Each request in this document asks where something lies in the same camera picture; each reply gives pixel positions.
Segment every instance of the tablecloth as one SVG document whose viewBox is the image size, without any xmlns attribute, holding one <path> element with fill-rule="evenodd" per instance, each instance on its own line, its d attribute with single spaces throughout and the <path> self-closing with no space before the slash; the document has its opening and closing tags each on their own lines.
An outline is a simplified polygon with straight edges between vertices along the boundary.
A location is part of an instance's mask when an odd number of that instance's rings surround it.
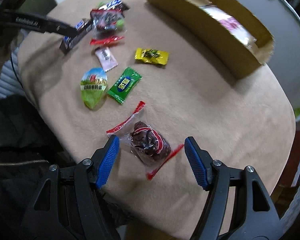
<svg viewBox="0 0 300 240">
<path fill-rule="evenodd" d="M 75 25 L 102 0 L 66 0 L 49 16 Z M 255 167 L 269 193 L 289 156 L 295 133 L 293 110 L 267 65 L 235 80 L 223 63 L 194 35 L 146 0 L 123 0 L 125 42 L 111 48 L 119 65 L 107 72 L 109 87 L 131 66 L 143 76 L 120 105 L 106 96 L 94 110 L 85 107 L 80 80 L 100 63 L 89 45 L 92 32 L 66 56 L 62 37 L 30 33 L 19 54 L 21 81 L 29 99 L 76 162 L 107 141 L 106 130 L 129 117 L 140 100 L 148 120 L 165 138 L 194 136 L 213 159 L 229 167 Z M 170 53 L 166 67 L 134 60 L 137 47 Z M 103 188 L 144 222 L 177 238 L 189 239 L 208 193 L 196 183 L 184 150 L 152 181 L 142 163 L 121 150 Z M 229 203 L 234 192 L 230 191 Z M 232 208 L 226 210 L 222 232 Z"/>
</svg>

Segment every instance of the blue textured pad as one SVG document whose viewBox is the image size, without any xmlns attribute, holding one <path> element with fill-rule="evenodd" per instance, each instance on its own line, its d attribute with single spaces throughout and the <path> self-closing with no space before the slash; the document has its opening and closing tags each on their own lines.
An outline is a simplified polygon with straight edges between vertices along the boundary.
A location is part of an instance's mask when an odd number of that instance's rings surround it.
<svg viewBox="0 0 300 240">
<path fill-rule="evenodd" d="M 119 138 L 115 137 L 99 166 L 98 179 L 96 181 L 97 189 L 100 189 L 104 184 L 107 183 L 108 177 L 110 175 L 110 171 L 113 167 L 115 159 L 117 158 L 118 152 L 119 152 Z"/>
<path fill-rule="evenodd" d="M 198 185 L 206 189 L 208 186 L 207 170 L 189 138 L 185 140 L 185 152 Z"/>
</svg>

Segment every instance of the brown cardboard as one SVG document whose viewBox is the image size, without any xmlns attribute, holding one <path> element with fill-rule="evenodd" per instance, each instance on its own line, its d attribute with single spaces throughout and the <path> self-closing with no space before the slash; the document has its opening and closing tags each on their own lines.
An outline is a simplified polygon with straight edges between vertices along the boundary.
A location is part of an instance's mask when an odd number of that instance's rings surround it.
<svg viewBox="0 0 300 240">
<path fill-rule="evenodd" d="M 204 41 L 236 78 L 243 78 L 265 64 L 273 51 L 274 38 L 267 28 L 237 0 L 148 0 Z M 218 21 L 199 7 L 216 5 L 233 16 L 257 41 L 245 47 Z"/>
</svg>

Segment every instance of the dark chocolate bar wrapper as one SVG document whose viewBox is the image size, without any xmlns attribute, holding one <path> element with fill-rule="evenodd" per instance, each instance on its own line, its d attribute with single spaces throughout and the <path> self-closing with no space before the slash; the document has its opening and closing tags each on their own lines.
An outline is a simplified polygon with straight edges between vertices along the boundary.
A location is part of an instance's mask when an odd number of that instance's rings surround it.
<svg viewBox="0 0 300 240">
<path fill-rule="evenodd" d="M 59 49 L 61 49 L 61 51 L 64 54 L 67 54 L 75 45 L 77 45 L 79 43 L 79 41 L 82 40 L 82 38 L 89 32 L 92 30 L 92 19 L 83 19 L 81 20 L 76 26 L 75 28 L 78 31 L 78 35 L 75 36 L 74 38 L 69 38 L 67 36 L 65 36 L 62 39 L 61 45 L 59 47 Z"/>
</svg>

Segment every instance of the metal screw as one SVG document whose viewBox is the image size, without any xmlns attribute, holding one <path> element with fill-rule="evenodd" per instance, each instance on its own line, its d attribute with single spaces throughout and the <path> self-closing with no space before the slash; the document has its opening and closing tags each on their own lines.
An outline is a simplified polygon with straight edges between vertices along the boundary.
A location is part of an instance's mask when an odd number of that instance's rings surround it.
<svg viewBox="0 0 300 240">
<path fill-rule="evenodd" d="M 88 166 L 88 165 L 91 164 L 91 160 L 90 160 L 90 159 L 84 159 L 84 160 L 82 161 L 82 164 L 85 165 L 85 166 Z"/>
<path fill-rule="evenodd" d="M 49 170 L 50 170 L 50 171 L 55 171 L 57 168 L 58 168 L 58 166 L 55 165 L 55 164 L 53 164 L 53 165 L 51 165 L 51 166 L 49 167 Z"/>
<path fill-rule="evenodd" d="M 212 163 L 213 163 L 213 165 L 215 165 L 215 166 L 221 166 L 221 165 L 222 165 L 222 162 L 219 161 L 219 160 L 213 160 Z"/>
<path fill-rule="evenodd" d="M 254 172 L 254 167 L 252 166 L 247 166 L 246 169 L 248 172 Z"/>
</svg>

